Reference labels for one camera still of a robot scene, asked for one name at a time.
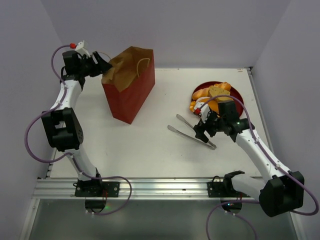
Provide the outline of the twisted orange fake bread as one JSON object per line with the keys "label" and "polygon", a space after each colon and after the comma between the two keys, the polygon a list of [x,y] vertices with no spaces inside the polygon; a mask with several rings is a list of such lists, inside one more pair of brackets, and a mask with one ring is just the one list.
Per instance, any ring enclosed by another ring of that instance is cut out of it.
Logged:
{"label": "twisted orange fake bread", "polygon": [[218,82],[218,81],[209,81],[209,82],[205,82],[205,83],[202,83],[201,85],[199,85],[193,92],[192,94],[192,100],[197,100],[199,98],[202,98],[202,97],[208,97],[209,94],[209,88],[211,86],[214,86],[214,87],[217,87],[217,88],[220,88],[220,89],[223,89],[225,91],[228,91],[230,92],[231,91],[231,84],[229,84],[228,82]]}

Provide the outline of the fake baguette bread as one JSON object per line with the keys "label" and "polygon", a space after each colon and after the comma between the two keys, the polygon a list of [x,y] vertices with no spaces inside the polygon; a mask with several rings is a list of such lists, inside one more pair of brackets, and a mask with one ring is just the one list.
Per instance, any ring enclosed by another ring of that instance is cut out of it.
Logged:
{"label": "fake baguette bread", "polygon": [[[195,101],[195,106],[193,110],[195,111],[197,108],[200,107],[200,103],[205,103],[207,100],[209,100],[210,97],[200,97]],[[210,109],[216,113],[219,113],[219,108],[218,108],[218,102],[222,102],[224,100],[223,97],[218,97],[215,98],[214,100],[211,100],[207,105],[210,107]]]}

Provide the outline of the long braided fake bread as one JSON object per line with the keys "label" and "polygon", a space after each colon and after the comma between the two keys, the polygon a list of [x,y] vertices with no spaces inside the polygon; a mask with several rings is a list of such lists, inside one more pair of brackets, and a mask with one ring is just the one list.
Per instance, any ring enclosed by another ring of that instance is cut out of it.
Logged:
{"label": "long braided fake bread", "polygon": [[189,110],[196,116],[198,116],[200,114],[200,110],[199,108],[201,107],[201,104],[199,102],[196,101],[192,101],[189,105]]}

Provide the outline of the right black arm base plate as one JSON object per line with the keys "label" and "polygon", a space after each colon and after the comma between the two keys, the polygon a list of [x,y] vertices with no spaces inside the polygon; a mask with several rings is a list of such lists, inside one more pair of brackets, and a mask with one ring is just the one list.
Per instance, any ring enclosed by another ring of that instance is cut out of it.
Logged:
{"label": "right black arm base plate", "polygon": [[206,183],[209,198],[249,198],[248,195],[242,192],[226,190],[223,180],[224,179],[219,176],[214,176]]}

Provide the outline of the brown fake bread slice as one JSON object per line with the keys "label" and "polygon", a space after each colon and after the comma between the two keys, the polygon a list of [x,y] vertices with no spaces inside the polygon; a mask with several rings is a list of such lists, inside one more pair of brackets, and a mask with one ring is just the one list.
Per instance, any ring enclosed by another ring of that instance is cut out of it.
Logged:
{"label": "brown fake bread slice", "polygon": [[214,100],[216,102],[232,101],[233,99],[228,97],[230,92],[223,88],[217,86],[210,86],[208,90],[208,96],[210,98],[216,97]]}

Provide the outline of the metal kitchen tongs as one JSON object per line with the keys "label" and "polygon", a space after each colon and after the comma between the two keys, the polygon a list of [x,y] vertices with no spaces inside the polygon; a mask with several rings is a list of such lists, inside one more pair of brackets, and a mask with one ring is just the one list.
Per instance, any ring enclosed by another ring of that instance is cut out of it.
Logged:
{"label": "metal kitchen tongs", "polygon": [[208,141],[203,141],[199,138],[196,137],[196,132],[194,130],[194,126],[189,122],[187,121],[182,115],[180,114],[176,114],[175,117],[182,123],[184,123],[187,127],[189,127],[191,130],[192,130],[192,135],[190,134],[186,134],[184,133],[183,131],[180,131],[178,130],[177,128],[173,127],[172,125],[168,124],[167,125],[167,129],[177,135],[180,135],[181,137],[183,138],[186,138],[186,139],[189,139],[191,141],[194,141],[195,143],[197,144],[200,144],[200,145],[203,145],[203,146],[206,146],[207,148],[211,149],[211,150],[216,150],[217,149],[217,146],[211,142],[210,140]]}

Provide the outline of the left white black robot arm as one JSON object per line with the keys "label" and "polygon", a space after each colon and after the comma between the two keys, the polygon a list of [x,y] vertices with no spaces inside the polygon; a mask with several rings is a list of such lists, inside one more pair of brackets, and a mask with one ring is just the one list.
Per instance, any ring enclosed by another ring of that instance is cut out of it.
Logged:
{"label": "left white black robot arm", "polygon": [[83,92],[86,77],[97,77],[106,73],[112,65],[97,51],[91,55],[69,50],[62,54],[64,66],[60,77],[60,92],[55,104],[41,121],[51,147],[69,159],[77,172],[79,181],[87,182],[86,190],[92,196],[103,193],[98,169],[90,161],[83,147],[84,133],[75,113],[75,106]]}

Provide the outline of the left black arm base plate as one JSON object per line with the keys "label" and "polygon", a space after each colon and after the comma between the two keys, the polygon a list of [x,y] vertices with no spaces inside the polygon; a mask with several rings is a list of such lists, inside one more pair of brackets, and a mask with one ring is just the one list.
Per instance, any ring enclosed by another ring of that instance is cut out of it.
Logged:
{"label": "left black arm base plate", "polygon": [[102,181],[91,179],[78,180],[73,183],[75,196],[84,198],[117,198],[119,196],[120,183],[117,181]]}

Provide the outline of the red brown paper bag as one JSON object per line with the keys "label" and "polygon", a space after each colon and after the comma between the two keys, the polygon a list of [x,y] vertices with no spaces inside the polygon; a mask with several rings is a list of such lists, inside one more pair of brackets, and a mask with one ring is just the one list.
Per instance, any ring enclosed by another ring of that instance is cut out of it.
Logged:
{"label": "red brown paper bag", "polygon": [[101,84],[111,114],[131,124],[156,83],[154,50],[130,46],[109,63]]}

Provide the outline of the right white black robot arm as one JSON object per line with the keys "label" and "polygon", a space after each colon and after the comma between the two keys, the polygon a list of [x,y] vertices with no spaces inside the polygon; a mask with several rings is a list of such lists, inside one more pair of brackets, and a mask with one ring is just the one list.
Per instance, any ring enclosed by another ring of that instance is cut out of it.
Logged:
{"label": "right white black robot arm", "polygon": [[200,120],[193,129],[195,137],[204,143],[218,132],[229,136],[254,163],[263,181],[245,174],[242,170],[224,175],[223,192],[227,196],[243,193],[257,200],[269,217],[293,211],[303,206],[305,179],[299,172],[292,172],[268,149],[250,120],[241,119],[234,101],[218,103],[219,113],[205,102],[198,102],[194,114]]}

